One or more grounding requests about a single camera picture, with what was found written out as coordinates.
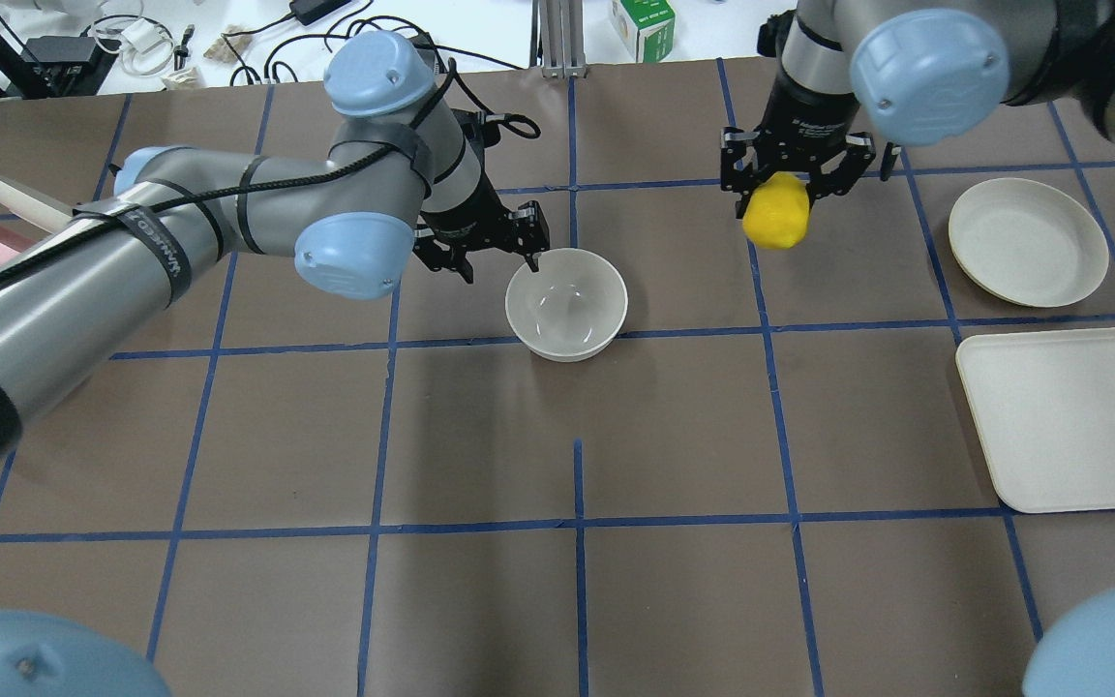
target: grid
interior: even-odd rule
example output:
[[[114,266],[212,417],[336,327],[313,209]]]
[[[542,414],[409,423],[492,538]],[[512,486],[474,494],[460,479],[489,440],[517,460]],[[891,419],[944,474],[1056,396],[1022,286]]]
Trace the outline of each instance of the grid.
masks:
[[[730,83],[726,75],[725,62],[721,59],[716,61],[718,79],[720,79],[720,93],[725,101],[725,110],[729,124],[735,124],[734,99],[730,96]],[[262,109],[260,132],[256,136],[256,153],[261,153],[261,147],[265,142],[266,127],[269,124],[271,107],[274,104],[274,88],[270,87],[265,96],[264,109]],[[569,197],[570,214],[570,244],[580,244],[579,235],[579,209],[576,197],[584,191],[608,191],[628,188],[665,188],[665,187],[715,187],[716,180],[711,178],[689,178],[689,180],[662,180],[662,181],[634,181],[634,182],[610,182],[610,184],[580,184],[579,168],[576,168],[576,81],[568,83],[568,106],[569,106],[569,157],[570,178],[563,184],[552,186],[505,188],[502,194],[540,194],[540,193],[562,193],[565,191]],[[132,109],[133,98],[127,96],[124,99],[118,123],[116,123],[113,141],[106,154],[106,163],[109,164],[118,149],[124,124],[128,119],[128,110]],[[181,548],[181,543],[195,540],[234,540],[234,539],[298,539],[298,538],[331,538],[331,535],[356,535],[356,538],[367,539],[367,572],[363,578],[363,616],[360,622],[359,649],[358,649],[358,694],[366,694],[368,685],[368,656],[372,639],[372,608],[375,608],[375,597],[377,594],[377,565],[380,542],[388,535],[415,535],[415,534],[456,534],[456,533],[491,533],[510,531],[537,531],[537,530],[571,530],[575,534],[575,627],[576,627],[576,685],[581,697],[593,694],[590,679],[589,658],[589,581],[588,562],[585,559],[585,531],[593,529],[617,529],[617,526],[681,526],[681,525],[727,525],[727,524],[770,524],[791,526],[791,539],[793,550],[793,561],[796,564],[796,591],[799,594],[802,609],[802,623],[806,654],[811,667],[811,685],[814,694],[823,696],[825,694],[824,672],[822,670],[822,655],[820,655],[820,627],[815,618],[814,606],[820,603],[820,598],[813,598],[809,588],[808,563],[804,546],[804,526],[816,524],[817,522],[862,522],[862,521],[906,521],[906,520],[929,520],[929,519],[991,519],[1000,520],[1006,535],[1009,540],[1009,551],[1012,553],[1017,572],[1017,583],[1021,590],[1026,606],[1027,620],[1030,622],[1030,631],[1035,639],[1039,639],[1044,628],[1040,623],[1039,612],[1036,606],[1034,592],[1031,592],[1030,579],[1028,578],[1027,563],[1021,544],[1018,542],[1018,534],[1015,525],[1016,513],[1005,506],[1004,503],[997,506],[968,507],[968,509],[914,509],[914,510],[873,510],[873,511],[801,511],[799,498],[796,492],[796,477],[791,459],[791,443],[788,442],[788,429],[786,420],[786,401],[783,394],[786,393],[783,376],[779,375],[775,357],[777,351],[774,348],[774,337],[785,333],[806,332],[853,332],[871,330],[903,330],[903,329],[939,329],[947,327],[954,343],[963,339],[966,327],[999,327],[999,326],[1040,326],[1040,323],[1067,322],[1067,323],[1089,323],[1115,321],[1115,312],[1107,313],[1082,313],[1065,314],[1065,317],[1021,317],[1021,318],[961,318],[957,313],[954,300],[951,299],[949,284],[946,279],[946,269],[942,268],[941,258],[937,250],[937,242],[929,223],[924,202],[921,199],[920,177],[933,175],[958,175],[958,173],[1021,173],[1036,171],[1068,171],[1075,173],[1079,185],[1087,197],[1089,210],[1103,226],[1112,252],[1112,260],[1115,263],[1115,239],[1111,226],[1107,224],[1101,207],[1098,207],[1096,194],[1089,185],[1085,172],[1092,168],[1113,168],[1115,159],[1109,162],[1083,163],[1075,154],[1075,146],[1070,143],[1069,134],[1066,132],[1060,114],[1054,106],[1049,106],[1049,114],[1061,138],[1067,153],[1067,163],[1060,164],[1035,164],[1035,165],[1006,165],[1006,166],[972,166],[972,167],[929,167],[921,168],[912,166],[910,155],[903,153],[901,164],[899,164],[898,175],[904,177],[910,194],[913,200],[914,214],[923,234],[927,255],[932,272],[935,275],[946,318],[927,320],[891,320],[891,321],[862,321],[862,322],[824,322],[824,323],[782,323],[775,326],[769,320],[769,311],[765,292],[765,283],[762,282],[760,263],[755,246],[747,244],[747,256],[752,267],[753,289],[755,290],[755,303],[758,313],[758,325],[753,327],[701,327],[700,329],[657,329],[627,331],[620,338],[626,341],[649,340],[649,339],[671,339],[671,337],[716,337],[716,336],[759,336],[762,340],[763,357],[766,366],[766,385],[768,385],[769,398],[774,408],[774,427],[777,433],[780,452],[782,477],[784,481],[784,498],[786,498],[786,511],[767,513],[730,513],[729,515],[677,515],[677,516],[613,516],[613,517],[589,517],[584,515],[584,480],[583,480],[583,441],[575,439],[571,445],[571,476],[574,482],[575,498],[572,502],[572,516],[559,519],[541,520],[517,520],[517,521],[493,521],[493,522],[469,522],[469,524],[384,524],[381,509],[384,509],[386,462],[390,443],[391,407],[394,401],[395,371],[397,371],[397,360],[400,349],[437,349],[453,348],[453,346],[491,346],[517,343],[517,339],[508,336],[484,336],[473,337],[473,339],[439,339],[439,340],[408,340],[400,341],[398,337],[399,308],[403,288],[394,291],[390,301],[388,340],[385,342],[360,342],[360,343],[316,343],[316,345],[291,345],[291,346],[246,346],[246,348],[223,348],[223,330],[225,328],[226,312],[231,301],[231,290],[235,282],[235,269],[239,264],[239,256],[231,255],[229,267],[226,267],[225,281],[222,288],[220,310],[216,316],[216,329],[214,329],[212,345],[207,349],[168,349],[168,351],[128,351],[116,354],[112,360],[115,361],[156,361],[165,358],[205,358],[207,370],[205,370],[203,389],[200,398],[197,414],[195,414],[194,426],[192,427],[191,445],[187,455],[187,463],[182,475],[182,485],[178,495],[178,503],[173,512],[173,525],[169,530],[151,531],[98,531],[98,532],[52,532],[52,533],[0,533],[0,544],[4,543],[46,543],[46,542],[75,542],[75,541],[158,541],[167,543],[165,568],[163,578],[157,590],[157,599],[152,619],[149,643],[147,643],[146,657],[151,660],[156,656],[159,636],[163,633],[163,622],[166,614],[169,582],[172,581],[174,562]],[[103,172],[97,184],[96,195],[101,195],[106,185],[106,172]],[[0,220],[11,220],[13,216],[0,215]],[[323,526],[279,526],[279,529],[233,529],[233,530],[192,530],[185,526],[186,507],[191,493],[192,480],[194,478],[195,465],[201,449],[201,441],[207,415],[211,394],[213,393],[214,378],[216,378],[217,362],[220,358],[229,356],[253,356],[253,355],[275,355],[275,354],[319,354],[319,352],[350,352],[350,351],[385,351],[385,399],[380,407],[380,428],[377,451],[376,486],[372,490],[371,520],[368,524],[349,525],[323,525]],[[6,487],[10,484],[14,455],[12,454],[3,463],[0,473],[0,503],[3,501]]]

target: power adapter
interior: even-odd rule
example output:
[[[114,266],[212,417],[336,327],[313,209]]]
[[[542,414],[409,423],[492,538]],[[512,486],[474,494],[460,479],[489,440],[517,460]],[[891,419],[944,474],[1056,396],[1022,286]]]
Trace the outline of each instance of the power adapter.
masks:
[[[301,26],[309,26],[352,0],[291,0],[291,12]]]

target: light blue cap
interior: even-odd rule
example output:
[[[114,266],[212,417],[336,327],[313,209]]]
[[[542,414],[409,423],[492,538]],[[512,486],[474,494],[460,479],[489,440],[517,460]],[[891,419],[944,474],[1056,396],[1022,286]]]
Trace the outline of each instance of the light blue cap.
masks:
[[[0,697],[169,697],[149,661],[74,621],[0,610]]]
[[[850,83],[881,136],[933,145],[987,118],[1009,88],[1009,50],[990,23],[960,10],[899,14],[854,50]]]
[[[1115,590],[1084,601],[1045,632],[1030,657],[1027,697],[1115,697]]]
[[[338,114],[367,118],[419,101],[434,89],[433,68],[397,32],[368,31],[338,49],[324,85]]]
[[[114,194],[123,194],[136,185],[136,181],[140,178],[140,172],[148,165],[153,158],[163,153],[168,153],[168,151],[182,151],[185,147],[191,147],[191,145],[156,145],[152,147],[142,147],[142,149],[136,151],[132,155],[128,155],[127,159],[123,162],[123,168],[119,173],[114,175]]]
[[[389,296],[415,245],[411,225],[384,213],[321,217],[295,241],[295,270],[320,290],[352,300]]]

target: green and white box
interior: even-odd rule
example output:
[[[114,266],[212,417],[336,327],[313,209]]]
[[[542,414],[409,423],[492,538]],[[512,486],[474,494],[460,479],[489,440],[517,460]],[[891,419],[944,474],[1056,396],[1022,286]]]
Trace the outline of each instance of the green and white box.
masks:
[[[637,62],[659,62],[673,49],[677,17],[665,0],[612,0],[610,21]]]

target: round plate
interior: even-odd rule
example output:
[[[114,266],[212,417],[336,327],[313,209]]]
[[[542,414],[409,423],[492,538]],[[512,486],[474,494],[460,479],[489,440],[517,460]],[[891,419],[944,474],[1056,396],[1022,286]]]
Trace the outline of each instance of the round plate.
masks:
[[[1030,308],[1076,303],[1107,274],[1107,242],[1079,202],[1039,182],[993,178],[949,215],[958,265],[992,296]]]

